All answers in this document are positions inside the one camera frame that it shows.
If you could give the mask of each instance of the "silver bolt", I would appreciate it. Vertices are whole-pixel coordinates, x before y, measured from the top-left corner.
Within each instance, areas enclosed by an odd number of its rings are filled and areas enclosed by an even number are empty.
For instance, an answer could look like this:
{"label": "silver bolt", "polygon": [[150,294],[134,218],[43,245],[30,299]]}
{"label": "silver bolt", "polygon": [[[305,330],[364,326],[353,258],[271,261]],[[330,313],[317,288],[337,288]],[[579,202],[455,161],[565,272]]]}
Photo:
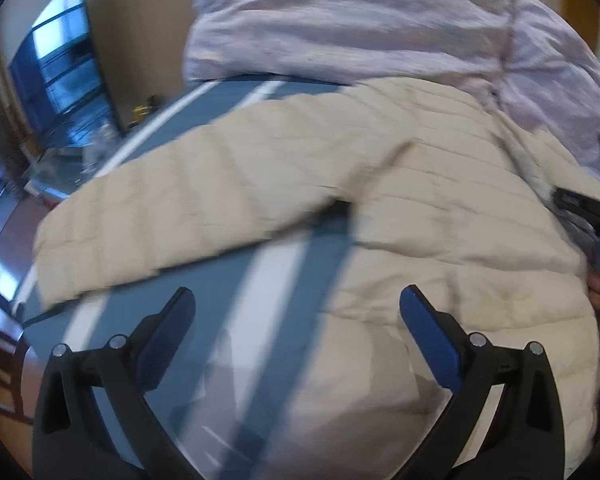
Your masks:
{"label": "silver bolt", "polygon": [[544,352],[544,347],[536,341],[533,341],[529,345],[529,349],[532,351],[532,353],[534,353],[536,355],[542,355],[542,352]]}
{"label": "silver bolt", "polygon": [[59,345],[54,346],[54,349],[51,351],[51,353],[55,357],[62,357],[68,348],[69,347],[64,343],[60,343]]}
{"label": "silver bolt", "polygon": [[109,346],[111,348],[122,348],[126,344],[126,336],[122,334],[118,334],[109,339]]}
{"label": "silver bolt", "polygon": [[481,347],[487,344],[487,338],[479,332],[474,332],[469,336],[469,341],[472,345]]}

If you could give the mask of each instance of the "lavender blanket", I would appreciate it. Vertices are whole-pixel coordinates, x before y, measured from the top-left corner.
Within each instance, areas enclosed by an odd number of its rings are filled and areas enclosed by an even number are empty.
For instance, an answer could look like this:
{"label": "lavender blanket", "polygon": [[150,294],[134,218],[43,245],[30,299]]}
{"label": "lavender blanket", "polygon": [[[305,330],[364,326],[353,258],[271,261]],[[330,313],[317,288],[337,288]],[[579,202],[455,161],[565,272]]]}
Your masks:
{"label": "lavender blanket", "polygon": [[277,73],[350,84],[404,75],[456,86],[547,127],[600,176],[600,63],[537,0],[195,0],[188,81]]}

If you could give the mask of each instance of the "blue gripper pad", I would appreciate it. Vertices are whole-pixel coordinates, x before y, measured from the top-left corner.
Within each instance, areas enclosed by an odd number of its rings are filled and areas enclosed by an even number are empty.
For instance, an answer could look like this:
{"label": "blue gripper pad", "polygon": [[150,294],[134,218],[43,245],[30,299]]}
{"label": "blue gripper pad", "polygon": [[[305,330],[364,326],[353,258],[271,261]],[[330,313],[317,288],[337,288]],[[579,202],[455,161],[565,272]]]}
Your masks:
{"label": "blue gripper pad", "polygon": [[400,294],[400,315],[436,381],[455,395],[462,385],[460,355],[434,317],[435,310],[410,285]]}

